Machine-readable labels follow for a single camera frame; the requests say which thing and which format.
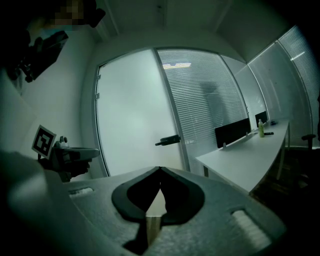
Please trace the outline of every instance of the door handle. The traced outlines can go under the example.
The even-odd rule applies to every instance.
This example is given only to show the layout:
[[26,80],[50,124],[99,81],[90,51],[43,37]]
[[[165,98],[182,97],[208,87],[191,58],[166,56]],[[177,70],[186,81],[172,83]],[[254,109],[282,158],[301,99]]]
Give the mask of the door handle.
[[179,135],[173,135],[170,137],[164,137],[160,139],[160,142],[156,143],[156,146],[166,146],[166,145],[170,145],[170,144],[174,144],[174,143],[179,143],[180,142],[180,137]]

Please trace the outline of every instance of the ceiling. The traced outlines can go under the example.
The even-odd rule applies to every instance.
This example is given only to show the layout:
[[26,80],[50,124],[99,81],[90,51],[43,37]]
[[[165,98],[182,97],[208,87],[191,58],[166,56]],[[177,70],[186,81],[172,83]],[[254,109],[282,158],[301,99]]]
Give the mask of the ceiling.
[[250,61],[290,28],[260,0],[96,0],[106,15],[95,28],[108,42],[143,30],[205,30],[223,37]]

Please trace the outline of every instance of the green bottle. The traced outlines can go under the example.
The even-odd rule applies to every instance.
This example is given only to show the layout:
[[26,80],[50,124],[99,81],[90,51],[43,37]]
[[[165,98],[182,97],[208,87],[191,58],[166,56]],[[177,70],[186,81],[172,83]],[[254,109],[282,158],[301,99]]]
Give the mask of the green bottle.
[[259,126],[260,138],[263,138],[265,136],[265,131],[264,131],[264,123],[261,121],[261,119],[259,119],[258,126]]

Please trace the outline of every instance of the glass door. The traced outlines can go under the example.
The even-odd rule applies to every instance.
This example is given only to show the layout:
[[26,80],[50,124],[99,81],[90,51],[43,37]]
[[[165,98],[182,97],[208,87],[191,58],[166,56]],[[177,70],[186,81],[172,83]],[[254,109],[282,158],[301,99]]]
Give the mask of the glass door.
[[97,125],[110,175],[154,166],[185,170],[168,92],[153,50],[117,58],[100,67],[99,75]]

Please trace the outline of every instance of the office desk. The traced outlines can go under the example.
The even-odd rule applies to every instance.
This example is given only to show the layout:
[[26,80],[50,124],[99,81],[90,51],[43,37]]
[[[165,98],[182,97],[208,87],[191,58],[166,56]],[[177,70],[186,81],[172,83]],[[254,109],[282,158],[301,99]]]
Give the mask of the office desk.
[[260,138],[258,133],[250,133],[229,145],[196,157],[209,170],[245,193],[249,193],[262,180],[273,165],[282,148],[277,179],[281,175],[284,162],[286,133],[290,138],[288,120],[279,120],[276,125],[266,125],[264,132],[274,132]]

